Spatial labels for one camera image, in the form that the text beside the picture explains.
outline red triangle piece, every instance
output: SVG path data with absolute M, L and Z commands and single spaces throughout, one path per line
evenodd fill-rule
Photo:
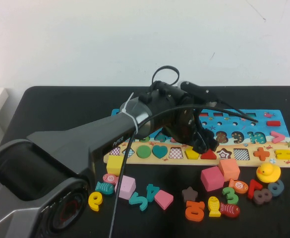
M 216 160 L 216 154 L 209 149 L 206 153 L 201 155 L 202 160 Z

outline white wall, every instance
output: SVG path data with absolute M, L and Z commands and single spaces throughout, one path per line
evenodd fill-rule
M 149 85 L 165 64 L 200 85 L 290 85 L 290 0 L 0 0 L 4 128 L 33 85 Z

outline green number 3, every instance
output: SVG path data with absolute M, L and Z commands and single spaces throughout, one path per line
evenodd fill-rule
M 228 200 L 228 204 L 237 204 L 238 196 L 235 194 L 235 191 L 232 187 L 225 187 L 222 190 L 222 194 L 226 194 L 226 199 Z

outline white cable tie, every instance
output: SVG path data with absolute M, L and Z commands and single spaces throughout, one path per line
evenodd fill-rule
M 130 95 L 129 98 L 127 99 L 127 101 L 126 101 L 126 103 L 125 103 L 123 109 L 121 110 L 121 113 L 124 113 L 124 114 L 126 114 L 127 116 L 129 116 L 130 118 L 133 119 L 134 124 L 135 124 L 135 128 L 136 128 L 136 135 L 137 135 L 137 134 L 138 134 L 138 124 L 137 124 L 137 122 L 136 122 L 136 119 L 135 119 L 131 114 L 129 114 L 129 113 L 126 111 L 127 103 L 130 101 L 130 99 L 131 99 L 131 97 L 132 97 L 133 95 L 134 95 L 134 93 L 131 93 L 131 95 Z

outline yellow duck toy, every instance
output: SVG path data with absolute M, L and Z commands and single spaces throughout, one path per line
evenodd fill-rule
M 262 163 L 256 170 L 256 175 L 262 182 L 276 182 L 281 174 L 280 167 L 271 163 Z

